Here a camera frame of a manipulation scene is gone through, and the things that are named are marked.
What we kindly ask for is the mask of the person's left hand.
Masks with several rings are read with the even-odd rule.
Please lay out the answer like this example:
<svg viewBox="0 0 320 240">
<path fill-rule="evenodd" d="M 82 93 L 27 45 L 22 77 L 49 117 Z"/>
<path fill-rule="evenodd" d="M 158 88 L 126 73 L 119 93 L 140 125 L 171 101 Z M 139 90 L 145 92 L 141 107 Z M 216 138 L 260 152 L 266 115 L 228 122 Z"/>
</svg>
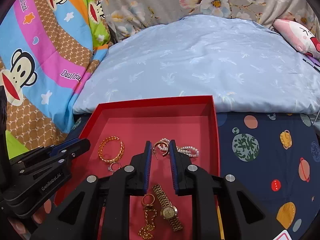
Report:
<svg viewBox="0 0 320 240">
<path fill-rule="evenodd" d="M 52 201 L 48 199 L 33 215 L 32 220 L 36 224 L 40 225 L 42 224 L 46 218 L 47 215 L 50 214 L 52 211 Z M 28 231 L 28 229 L 25 227 L 25 225 L 17 220 L 8 219 L 11 226 L 14 228 L 14 230 L 20 235 L 22 239 L 30 239 L 31 233 Z"/>
</svg>

